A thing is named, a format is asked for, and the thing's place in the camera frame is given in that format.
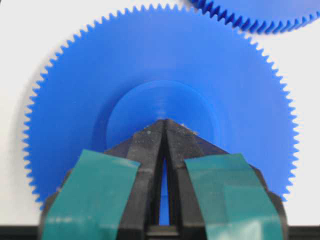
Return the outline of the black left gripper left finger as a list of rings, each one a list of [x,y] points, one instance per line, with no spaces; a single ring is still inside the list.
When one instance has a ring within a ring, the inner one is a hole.
[[[106,153],[84,150],[41,215],[42,240],[143,240],[159,222],[165,121]]]

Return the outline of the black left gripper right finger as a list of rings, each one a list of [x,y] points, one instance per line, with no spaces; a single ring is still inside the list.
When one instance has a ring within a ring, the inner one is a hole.
[[[279,196],[241,154],[165,122],[170,221],[183,240],[285,240]]]

